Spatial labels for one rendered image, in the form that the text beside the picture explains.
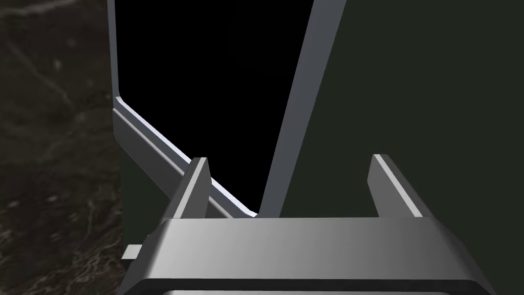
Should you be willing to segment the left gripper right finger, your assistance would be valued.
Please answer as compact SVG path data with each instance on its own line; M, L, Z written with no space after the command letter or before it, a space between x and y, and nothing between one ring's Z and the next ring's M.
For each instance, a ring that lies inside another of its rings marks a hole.
M374 154L367 184L379 217L432 217L388 154Z

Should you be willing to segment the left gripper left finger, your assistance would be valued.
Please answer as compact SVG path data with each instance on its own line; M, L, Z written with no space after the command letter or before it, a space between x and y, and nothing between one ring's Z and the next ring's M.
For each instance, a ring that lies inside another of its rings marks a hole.
M206 157L194 158L163 213L163 220L204 218L210 190L211 176L208 159Z

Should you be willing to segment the grey framed dark window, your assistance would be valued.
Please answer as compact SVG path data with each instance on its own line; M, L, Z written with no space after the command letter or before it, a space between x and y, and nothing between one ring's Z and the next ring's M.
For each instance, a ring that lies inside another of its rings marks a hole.
M346 0L314 0L279 132L259 218L280 216ZM114 136L168 196L176 191L189 158L130 108L113 98Z

